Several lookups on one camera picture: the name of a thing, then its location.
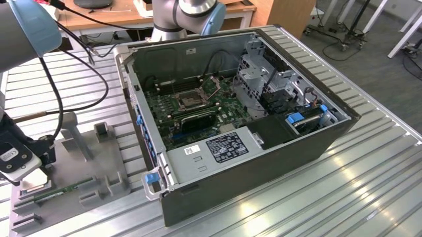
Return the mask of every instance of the sticker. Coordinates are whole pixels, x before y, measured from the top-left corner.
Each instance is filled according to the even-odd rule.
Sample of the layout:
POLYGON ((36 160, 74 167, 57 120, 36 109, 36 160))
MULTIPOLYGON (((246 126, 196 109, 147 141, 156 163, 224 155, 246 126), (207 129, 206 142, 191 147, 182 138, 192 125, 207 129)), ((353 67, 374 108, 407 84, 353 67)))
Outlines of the sticker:
POLYGON ((190 48, 186 50, 186 55, 196 53, 196 48, 190 48))
POLYGON ((198 145, 195 145, 195 146, 192 146, 192 147, 188 147, 188 148, 184 148, 184 153, 186 153, 187 155, 194 154, 194 153, 198 152, 198 151, 200 151, 198 145))
POLYGON ((8 150, 7 152, 3 153, 3 155, 0 156, 0 159, 3 161, 8 161, 11 160, 15 156, 17 156, 19 151, 16 148, 12 148, 11 150, 8 150))
POLYGON ((207 146, 218 163, 223 163, 250 152, 236 132, 207 141, 207 146))

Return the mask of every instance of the floor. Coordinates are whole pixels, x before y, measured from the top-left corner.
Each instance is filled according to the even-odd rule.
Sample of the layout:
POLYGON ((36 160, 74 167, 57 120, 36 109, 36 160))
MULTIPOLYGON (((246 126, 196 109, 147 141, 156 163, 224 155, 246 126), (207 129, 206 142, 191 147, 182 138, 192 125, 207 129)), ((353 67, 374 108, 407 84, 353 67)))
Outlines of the floor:
MULTIPOLYGON (((334 25, 335 16, 346 0, 339 0, 331 19, 326 26, 334 25)), ((318 0, 318 7, 326 10, 330 0, 318 0)), ((354 16, 358 13, 361 3, 355 3, 354 8, 346 18, 346 25, 350 27, 354 16)), ((363 29, 374 9, 369 8, 362 16, 358 29, 363 29)), ((403 68, 403 54, 387 58, 394 45, 401 37, 399 33, 405 22, 387 14, 382 14, 371 31, 367 33, 367 43, 361 52, 347 61, 338 62, 322 53, 322 49, 335 39, 313 32, 310 36, 302 37, 302 42, 307 47, 322 56, 322 58, 349 77, 349 79, 382 103, 382 105, 419 132, 422 133, 422 103, 419 95, 422 94, 422 80, 418 80, 403 68)), ((422 38, 421 33, 415 33, 410 42, 417 42, 422 38)), ((354 53, 357 48, 350 48, 346 52, 341 51, 341 46, 330 47, 326 50, 329 56, 337 59, 346 58, 354 53)), ((406 59, 406 66, 421 75, 411 62, 406 59)))

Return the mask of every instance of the connector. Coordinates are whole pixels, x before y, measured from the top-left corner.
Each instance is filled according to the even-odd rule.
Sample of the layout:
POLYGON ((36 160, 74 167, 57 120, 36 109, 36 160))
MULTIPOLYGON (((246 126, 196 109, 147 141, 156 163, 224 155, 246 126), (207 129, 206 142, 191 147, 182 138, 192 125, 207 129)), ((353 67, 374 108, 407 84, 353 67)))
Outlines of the connector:
POLYGON ((61 10, 61 11, 67 10, 64 2, 61 2, 59 0, 45 0, 45 1, 49 3, 49 5, 52 5, 59 10, 61 10))
POLYGON ((92 52, 92 54, 94 54, 95 56, 99 56, 99 55, 100 55, 100 53, 99 53, 94 48, 90 48, 90 51, 92 52))

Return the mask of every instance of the aluminum table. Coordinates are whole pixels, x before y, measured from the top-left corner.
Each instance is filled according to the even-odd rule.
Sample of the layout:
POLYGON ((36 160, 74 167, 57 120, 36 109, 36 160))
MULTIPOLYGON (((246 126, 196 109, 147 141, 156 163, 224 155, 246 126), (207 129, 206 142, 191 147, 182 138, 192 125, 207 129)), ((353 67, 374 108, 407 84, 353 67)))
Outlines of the aluminum table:
MULTIPOLYGON (((275 26, 262 30, 363 115, 351 131, 318 160, 252 189, 207 212, 166 228, 159 201, 148 201, 140 183, 146 170, 124 104, 112 55, 96 63, 110 95, 79 113, 82 131, 99 121, 114 125, 132 193, 63 221, 35 237, 248 237, 248 236, 422 236, 422 137, 355 84, 275 26)), ((66 106, 95 101, 104 86, 67 55, 45 56, 66 106)), ((56 101, 37 60, 5 75, 7 111, 21 116, 53 109, 56 101)), ((55 117, 20 124, 28 135, 53 131, 55 117)), ((0 184, 0 236, 7 234, 9 184, 0 184)))

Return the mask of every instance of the barcode sticker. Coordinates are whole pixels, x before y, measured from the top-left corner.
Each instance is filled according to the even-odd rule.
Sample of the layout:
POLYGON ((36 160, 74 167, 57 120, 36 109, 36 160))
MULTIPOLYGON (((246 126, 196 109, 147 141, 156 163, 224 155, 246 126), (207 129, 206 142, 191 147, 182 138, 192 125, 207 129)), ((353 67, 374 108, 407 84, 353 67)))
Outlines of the barcode sticker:
POLYGON ((188 147, 188 148, 184 148, 184 153, 187 155, 194 154, 195 152, 199 152, 199 151, 200 151, 200 149, 199 149, 198 145, 188 147))

